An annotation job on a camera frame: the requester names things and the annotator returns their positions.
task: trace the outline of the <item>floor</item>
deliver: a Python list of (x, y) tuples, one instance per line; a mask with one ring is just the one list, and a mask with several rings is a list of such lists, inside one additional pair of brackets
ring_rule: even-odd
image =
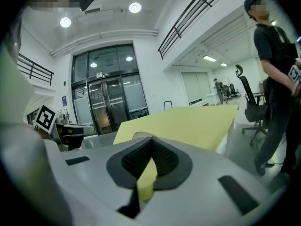
[[(263, 177), (260, 177), (260, 175), (256, 172), (253, 160), (257, 152), (259, 151), (265, 136), (260, 133), (255, 139), (253, 146), (251, 147), (249, 143), (254, 134), (254, 131), (247, 130), (244, 134), (241, 133), (242, 128), (250, 127), (253, 125), (253, 123), (248, 122), (244, 114), (246, 108), (246, 99), (244, 97), (235, 98), (228, 101), (228, 105), (239, 105), (239, 110), (235, 117), (233, 134), (235, 142), (230, 152), (229, 159), (257, 177), (270, 190), (271, 193), (281, 188), (282, 186), (287, 185), (290, 181), (290, 176), (287, 174), (279, 173), (281, 165), (266, 168), (266, 174)], [(83, 141), (81, 148), (90, 149), (112, 145), (116, 134), (117, 133), (114, 132), (86, 139)], [(285, 157), (285, 150), (286, 141), (284, 137), (270, 162), (282, 163)], [(296, 154), (297, 158), (299, 159), (301, 155), (300, 147)]]

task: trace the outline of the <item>black office chair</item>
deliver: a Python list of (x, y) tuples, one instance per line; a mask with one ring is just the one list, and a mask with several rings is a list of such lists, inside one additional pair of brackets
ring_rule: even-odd
[(246, 90), (246, 110), (245, 115), (249, 122), (255, 122), (256, 124), (253, 127), (243, 128), (242, 133), (244, 134), (245, 130), (256, 130), (251, 142), (250, 146), (253, 146), (253, 140), (256, 138), (259, 132), (262, 132), (264, 135), (267, 135), (265, 131), (262, 121), (265, 119), (265, 113), (267, 111), (267, 105), (258, 105), (256, 103), (254, 95), (251, 91), (248, 80), (245, 76), (242, 76), (243, 68), (240, 65), (236, 65), (236, 76), (241, 80), (243, 86)]
[(230, 92), (230, 89), (229, 89), (228, 85), (224, 85), (222, 92), (223, 92), (224, 96), (227, 97), (227, 98), (224, 99), (225, 101), (228, 101), (229, 99), (232, 99), (231, 92)]
[(237, 90), (237, 91), (235, 91), (235, 88), (234, 88), (234, 85), (233, 84), (230, 84), (230, 86), (229, 86), (229, 88), (230, 88), (230, 91), (231, 91), (231, 95), (233, 96), (233, 97), (239, 97), (239, 91)]

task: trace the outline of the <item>black rubber pad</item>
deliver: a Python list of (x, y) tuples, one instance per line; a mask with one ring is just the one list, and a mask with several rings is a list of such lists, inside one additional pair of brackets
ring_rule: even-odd
[(247, 214), (259, 205), (233, 177), (223, 176), (218, 180), (242, 215)]
[(81, 156), (81, 157), (66, 160), (66, 163), (68, 166), (71, 166), (71, 165), (78, 164), (78, 163), (81, 163), (84, 161), (89, 161), (89, 160), (90, 159), (87, 156)]
[(154, 190), (177, 188), (192, 171), (192, 160), (185, 152), (156, 137), (147, 137), (111, 156), (107, 171), (118, 186), (133, 189), (151, 158), (158, 172)]

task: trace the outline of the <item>doorway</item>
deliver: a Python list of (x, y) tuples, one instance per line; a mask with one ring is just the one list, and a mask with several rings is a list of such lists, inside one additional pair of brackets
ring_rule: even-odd
[(117, 131), (122, 122), (130, 120), (120, 76), (92, 82), (88, 86), (99, 134)]

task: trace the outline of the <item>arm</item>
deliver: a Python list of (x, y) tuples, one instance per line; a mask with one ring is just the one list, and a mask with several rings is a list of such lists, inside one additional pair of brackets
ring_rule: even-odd
[(269, 44), (268, 38), (265, 36), (262, 30), (255, 30), (254, 43), (258, 51), (263, 71), (273, 80), (283, 84), (293, 91), (294, 82), (286, 74), (282, 73), (270, 63), (270, 59), (273, 58), (273, 51)]
[(271, 77), (273, 80), (283, 84), (284, 86), (288, 87), (291, 91), (294, 87), (294, 82), (280, 70), (278, 70), (274, 65), (272, 65), (268, 59), (261, 60), (261, 65), (263, 71)]

